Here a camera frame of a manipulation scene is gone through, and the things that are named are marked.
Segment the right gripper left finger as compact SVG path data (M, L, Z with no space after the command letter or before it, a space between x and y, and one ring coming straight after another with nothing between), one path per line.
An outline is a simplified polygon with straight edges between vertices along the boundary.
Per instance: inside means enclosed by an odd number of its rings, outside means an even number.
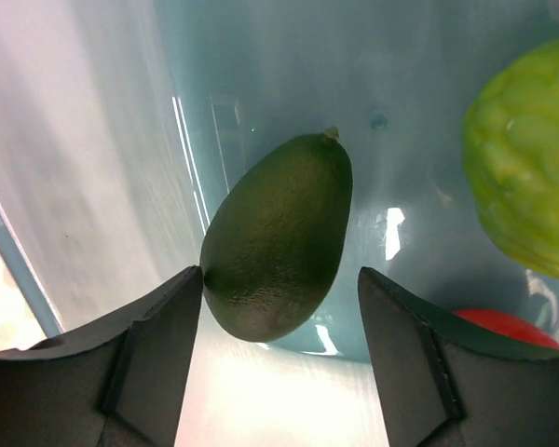
M0 446L172 446L202 288L191 266L79 328L0 351Z

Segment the red apple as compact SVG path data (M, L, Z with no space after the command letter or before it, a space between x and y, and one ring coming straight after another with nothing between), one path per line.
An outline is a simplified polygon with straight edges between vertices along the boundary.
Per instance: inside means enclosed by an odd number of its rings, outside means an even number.
M455 310L454 314L491 332L512 339L532 345L559 349L559 343L548 333L505 312L484 308L469 308Z

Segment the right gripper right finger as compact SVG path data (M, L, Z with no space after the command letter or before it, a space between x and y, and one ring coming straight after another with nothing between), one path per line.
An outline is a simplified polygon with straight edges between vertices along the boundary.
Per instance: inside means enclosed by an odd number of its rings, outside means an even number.
M370 267L358 296L392 446L559 446L559 350L491 332Z

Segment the dark green avocado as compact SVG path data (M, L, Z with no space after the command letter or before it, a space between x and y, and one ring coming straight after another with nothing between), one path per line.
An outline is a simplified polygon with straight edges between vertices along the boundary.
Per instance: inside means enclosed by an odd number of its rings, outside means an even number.
M238 181L199 258L204 297L225 331L267 343L312 316L341 262L352 190L336 127L290 139Z

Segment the teal plastic tray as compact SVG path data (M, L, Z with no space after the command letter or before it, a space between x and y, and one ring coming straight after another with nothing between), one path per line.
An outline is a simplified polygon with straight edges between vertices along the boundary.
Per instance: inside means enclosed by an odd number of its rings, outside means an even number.
M195 264L229 190L337 126L354 172L338 277L279 347L368 359L371 266L559 341L559 280L477 223L461 123L491 75L559 37L559 1L0 1L0 250L48 336Z

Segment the yellow-green bumpy fruit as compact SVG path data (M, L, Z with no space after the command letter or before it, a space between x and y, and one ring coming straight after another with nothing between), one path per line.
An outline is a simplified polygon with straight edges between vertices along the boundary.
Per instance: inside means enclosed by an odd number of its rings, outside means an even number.
M495 75L463 122L462 164L490 240L559 278L559 39Z

